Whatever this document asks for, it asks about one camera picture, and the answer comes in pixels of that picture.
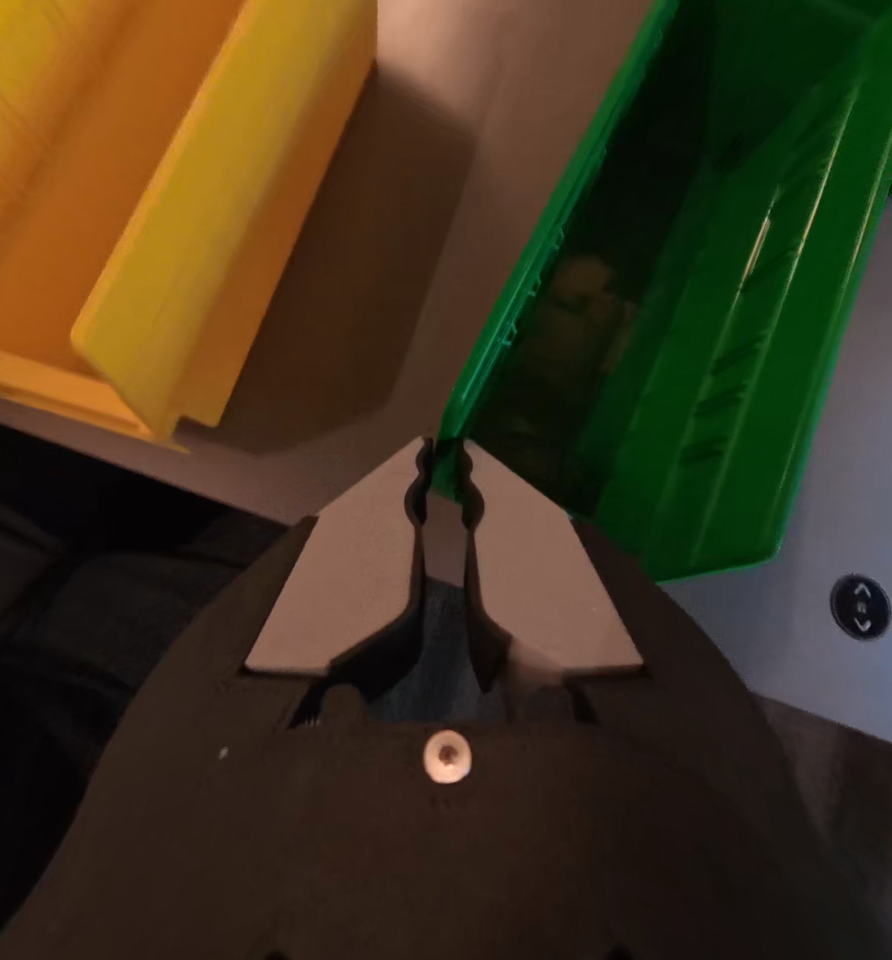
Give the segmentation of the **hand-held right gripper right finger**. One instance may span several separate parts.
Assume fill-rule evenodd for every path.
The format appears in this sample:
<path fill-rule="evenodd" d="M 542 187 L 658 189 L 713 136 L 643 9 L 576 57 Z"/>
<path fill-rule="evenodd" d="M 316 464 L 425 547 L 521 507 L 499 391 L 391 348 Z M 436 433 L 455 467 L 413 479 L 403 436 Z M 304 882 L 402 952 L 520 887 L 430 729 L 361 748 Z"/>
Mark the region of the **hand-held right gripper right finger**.
<path fill-rule="evenodd" d="M 480 690 L 528 695 L 639 673 L 644 657 L 569 514 L 471 440 L 456 461 Z"/>

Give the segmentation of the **black bag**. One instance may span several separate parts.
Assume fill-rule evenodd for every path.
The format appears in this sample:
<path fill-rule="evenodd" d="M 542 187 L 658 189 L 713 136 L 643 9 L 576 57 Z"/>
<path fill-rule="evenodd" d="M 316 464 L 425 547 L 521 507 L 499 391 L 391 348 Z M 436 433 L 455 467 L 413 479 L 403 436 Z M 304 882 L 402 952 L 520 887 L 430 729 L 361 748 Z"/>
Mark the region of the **black bag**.
<path fill-rule="evenodd" d="M 0 931 L 152 669 L 287 531 L 0 425 Z"/>

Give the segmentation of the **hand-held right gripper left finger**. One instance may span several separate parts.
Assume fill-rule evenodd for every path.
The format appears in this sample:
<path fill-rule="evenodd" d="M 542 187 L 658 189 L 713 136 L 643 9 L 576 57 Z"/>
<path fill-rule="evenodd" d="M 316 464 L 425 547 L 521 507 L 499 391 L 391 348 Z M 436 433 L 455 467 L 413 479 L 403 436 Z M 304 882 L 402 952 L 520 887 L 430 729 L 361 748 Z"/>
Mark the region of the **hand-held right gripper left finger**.
<path fill-rule="evenodd" d="M 367 702 L 416 665 L 434 443 L 418 437 L 320 510 L 244 669 L 355 687 Z"/>

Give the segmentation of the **round black desk control button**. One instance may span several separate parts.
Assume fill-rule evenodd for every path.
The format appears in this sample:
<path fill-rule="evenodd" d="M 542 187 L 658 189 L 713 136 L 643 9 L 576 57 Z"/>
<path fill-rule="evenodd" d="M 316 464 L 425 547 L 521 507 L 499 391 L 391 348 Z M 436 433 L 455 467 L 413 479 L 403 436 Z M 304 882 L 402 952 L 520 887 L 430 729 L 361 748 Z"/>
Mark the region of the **round black desk control button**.
<path fill-rule="evenodd" d="M 870 577 L 847 574 L 836 580 L 829 595 L 836 626 L 859 642 L 881 639 L 892 624 L 892 604 L 884 588 Z"/>

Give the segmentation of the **yellow plastic bin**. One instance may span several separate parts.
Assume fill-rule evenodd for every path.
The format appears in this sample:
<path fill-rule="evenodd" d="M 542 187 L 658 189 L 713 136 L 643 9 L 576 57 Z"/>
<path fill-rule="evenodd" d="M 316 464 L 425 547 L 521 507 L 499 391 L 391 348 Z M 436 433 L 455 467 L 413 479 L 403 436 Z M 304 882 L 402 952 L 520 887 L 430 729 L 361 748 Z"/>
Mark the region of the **yellow plastic bin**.
<path fill-rule="evenodd" d="M 376 2 L 0 1 L 0 399 L 216 426 L 377 34 Z"/>

